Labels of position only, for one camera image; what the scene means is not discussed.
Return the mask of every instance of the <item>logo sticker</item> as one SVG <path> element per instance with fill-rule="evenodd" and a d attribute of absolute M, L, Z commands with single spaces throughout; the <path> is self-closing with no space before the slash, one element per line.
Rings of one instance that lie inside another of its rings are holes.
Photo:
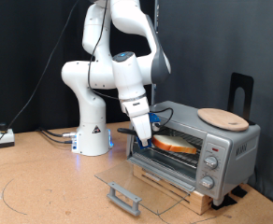
<path fill-rule="evenodd" d="M 93 133 L 101 133 L 100 129 L 98 128 L 98 126 L 96 126 L 93 130 Z"/>

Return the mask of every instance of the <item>wooden table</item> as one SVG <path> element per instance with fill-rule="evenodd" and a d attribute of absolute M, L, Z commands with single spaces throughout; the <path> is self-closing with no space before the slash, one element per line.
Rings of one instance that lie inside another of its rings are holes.
<path fill-rule="evenodd" d="M 40 133 L 16 134 L 15 147 L 0 149 L 0 223 L 273 223 L 273 202 L 248 185 L 243 199 L 233 197 L 237 204 L 203 216 L 180 204 L 159 217 L 142 206 L 139 217 L 124 212 L 94 177 L 126 160 L 126 136 L 116 130 L 128 122 L 108 127 L 115 147 L 98 157 L 74 154 Z"/>

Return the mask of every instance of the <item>wire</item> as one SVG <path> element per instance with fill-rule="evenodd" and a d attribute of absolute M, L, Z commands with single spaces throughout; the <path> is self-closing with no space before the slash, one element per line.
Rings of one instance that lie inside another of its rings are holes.
<path fill-rule="evenodd" d="M 57 141 L 53 138 L 51 138 L 50 136 L 46 135 L 45 133 L 43 133 L 45 136 L 47 136 L 51 141 L 53 142 L 56 142 L 56 143 L 62 143 L 62 144 L 72 144 L 72 141 L 64 141 L 64 142 L 60 142 L 60 141 Z"/>
<path fill-rule="evenodd" d="M 72 6 L 71 11 L 70 11 L 69 16 L 68 16 L 68 19 L 67 19 L 67 21 L 66 21 L 66 23 L 65 23 L 65 26 L 64 26 L 64 28 L 63 28 L 63 31 L 61 32 L 61 34 L 60 34 L 60 36 L 59 36 L 59 39 L 58 39 L 58 41 L 56 42 L 56 44 L 55 44 L 55 46 L 54 46 L 54 48 L 53 48 L 53 50 L 52 50 L 52 52 L 51 52 L 51 54 L 50 54 L 49 60 L 47 61 L 47 64 L 46 64 L 46 66 L 45 66 L 45 68 L 44 68 L 44 71 L 43 71 L 43 73 L 42 73 L 42 75 L 41 75 L 41 78 L 40 78 L 40 80 L 38 81 L 38 83 L 36 84 L 36 87 L 35 87 L 35 89 L 34 89 L 32 95 L 31 95 L 30 99 L 27 101 L 26 105 L 22 108 L 22 110 L 15 116 L 15 118 L 9 123 L 9 125 L 7 126 L 7 130 L 12 126 L 12 124 L 15 122 L 15 120 L 18 118 L 18 116 L 22 113 L 22 111 L 31 103 L 33 97 L 35 96 L 36 90 L 37 90 L 37 88 L 39 87 L 39 85 L 40 85 L 40 83 L 41 83 L 41 80 L 42 80 L 42 78 L 44 77 L 44 74 L 46 73 L 47 68 L 48 68 L 48 66 L 49 66 L 49 64 L 50 64 L 52 55 L 53 55 L 54 51 L 56 50 L 56 48 L 58 47 L 58 45 L 59 45 L 59 43 L 60 43 L 60 41 L 61 41 L 61 39 L 62 39 L 62 36 L 63 36 L 63 34 L 64 34 L 64 32 L 65 32 L 65 28 L 66 28 L 67 25 L 69 24 L 69 21 L 70 21 L 72 12 L 73 12 L 74 8 L 76 7 L 76 5 L 78 4 L 79 1 L 80 1 L 80 0 L 78 0 L 78 1 L 74 4 L 74 6 Z M 0 137 L 0 140 L 5 136 L 6 133 L 7 133 L 7 132 L 5 132 L 5 133 Z"/>
<path fill-rule="evenodd" d="M 99 39 L 98 39 L 98 41 L 97 41 L 97 43 L 96 43 L 96 45 L 95 45 L 95 47 L 94 47 L 94 49 L 93 49 L 93 53 L 92 53 L 92 56 L 91 56 L 91 59 L 90 59 L 90 63 L 89 63 L 89 70 L 88 70 L 88 85 L 89 85 L 90 90 L 91 90 L 94 94 L 102 95 L 102 96 L 105 96 L 105 97 L 107 97 L 107 98 L 110 98 L 110 99 L 113 99 L 113 100 L 117 100 L 117 101 L 118 101 L 119 99 L 118 99 L 117 97 L 108 96 L 108 95 L 105 95 L 105 94 L 100 93 L 100 92 L 98 92 L 98 91 L 95 91 L 95 90 L 92 89 L 92 87 L 91 87 L 91 85 L 90 85 L 91 64 L 92 64 L 92 61 L 93 61 L 93 55 L 94 55 L 94 53 L 95 53 L 95 51 L 96 51 L 96 48 L 97 48 L 97 46 L 98 46 L 98 44 L 99 44 L 99 42 L 100 42 L 100 40 L 101 40 L 101 36 L 102 36 L 102 33 L 103 33 L 103 29 L 104 29 L 104 25 L 105 25 L 105 19 L 106 19 L 106 13 L 107 13 L 107 7 L 108 7 L 108 0 L 107 0 L 107 2 L 106 2 L 105 14 L 104 14 L 104 16 L 103 16 L 103 21 L 102 21 L 100 36 L 99 36 Z"/>
<path fill-rule="evenodd" d="M 158 127 L 159 129 L 164 128 L 165 125 L 172 119 L 173 114 L 174 114 L 174 109 L 171 108 L 171 107 L 168 107 L 168 108 L 163 109 L 163 110 L 160 110 L 160 111 L 151 111 L 151 113 L 162 113 L 162 112 L 165 112 L 166 110 L 171 110 L 171 116 L 168 118 L 168 120 L 167 120 L 164 124 L 162 124 L 161 126 Z"/>
<path fill-rule="evenodd" d="M 39 128 L 37 129 L 37 131 L 43 131 L 43 132 L 48 133 L 48 134 L 50 134 L 50 135 L 52 135 L 52 136 L 54 136 L 54 137 L 63 137 L 62 134 L 59 134 L 59 133 L 51 133 L 50 131 L 48 131 L 48 130 L 42 128 L 42 127 L 39 127 Z"/>
<path fill-rule="evenodd" d="M 257 182 L 258 182 L 258 177 L 257 177 L 257 166 L 254 166 L 254 174 L 255 174 L 255 186 L 254 188 L 257 189 Z"/>

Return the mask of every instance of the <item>bread slice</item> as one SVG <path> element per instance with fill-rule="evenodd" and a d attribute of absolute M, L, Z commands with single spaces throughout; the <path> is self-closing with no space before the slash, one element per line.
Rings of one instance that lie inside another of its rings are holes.
<path fill-rule="evenodd" d="M 167 151 L 184 152 L 184 153 L 196 153 L 196 148 L 189 144 L 181 137 L 167 136 L 167 135 L 155 135 L 152 138 L 152 142 L 156 147 Z"/>

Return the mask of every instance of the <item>black panel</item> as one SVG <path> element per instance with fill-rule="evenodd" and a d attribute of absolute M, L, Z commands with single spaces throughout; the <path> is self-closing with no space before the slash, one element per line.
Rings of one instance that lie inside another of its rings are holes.
<path fill-rule="evenodd" d="M 273 201 L 273 1 L 160 0 L 159 37 L 172 76 L 157 102 L 225 110 L 231 74 L 253 77 L 250 119 L 262 134 L 250 184 Z"/>
<path fill-rule="evenodd" d="M 250 118 L 253 86 L 254 86 L 254 79 L 252 77 L 241 75 L 238 73 L 233 73 L 231 75 L 231 81 L 230 81 L 227 111 L 234 113 L 234 101 L 236 98 L 237 89 L 242 88 L 245 92 L 245 102 L 244 102 L 243 113 L 241 117 L 248 120 Z"/>

